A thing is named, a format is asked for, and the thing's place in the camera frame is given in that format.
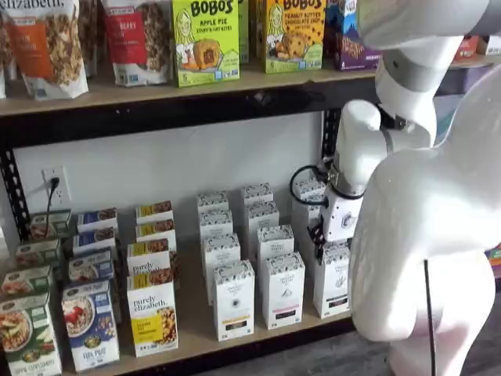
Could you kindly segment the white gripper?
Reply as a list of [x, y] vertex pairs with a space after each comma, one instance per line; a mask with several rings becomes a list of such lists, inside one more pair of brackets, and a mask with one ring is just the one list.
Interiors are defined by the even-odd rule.
[[321, 265], [324, 245], [327, 242], [353, 237], [358, 221], [363, 196], [347, 198], [340, 196], [331, 186], [325, 191], [327, 206], [321, 207], [318, 223], [308, 226], [308, 235], [315, 246], [315, 260]]

